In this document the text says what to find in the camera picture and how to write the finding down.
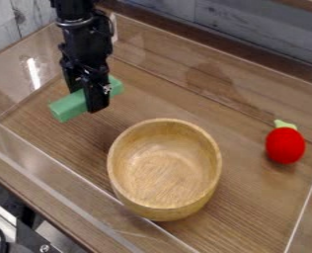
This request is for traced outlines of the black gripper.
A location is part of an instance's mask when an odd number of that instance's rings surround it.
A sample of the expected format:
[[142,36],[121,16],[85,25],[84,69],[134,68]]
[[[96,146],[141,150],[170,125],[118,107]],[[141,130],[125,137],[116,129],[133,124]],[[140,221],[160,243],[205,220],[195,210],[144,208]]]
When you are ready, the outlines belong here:
[[69,92],[77,92],[84,85],[88,112],[97,113],[110,104],[112,21],[109,18],[57,19],[57,25],[64,34],[60,64]]

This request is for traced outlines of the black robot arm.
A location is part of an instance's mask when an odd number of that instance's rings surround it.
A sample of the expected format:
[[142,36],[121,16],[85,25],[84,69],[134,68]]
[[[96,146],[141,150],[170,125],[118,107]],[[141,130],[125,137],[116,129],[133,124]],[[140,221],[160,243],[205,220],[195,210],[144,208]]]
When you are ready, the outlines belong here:
[[50,0],[56,24],[64,41],[60,65],[70,92],[82,90],[86,109],[96,113],[110,105],[110,67],[113,22],[96,8],[94,0]]

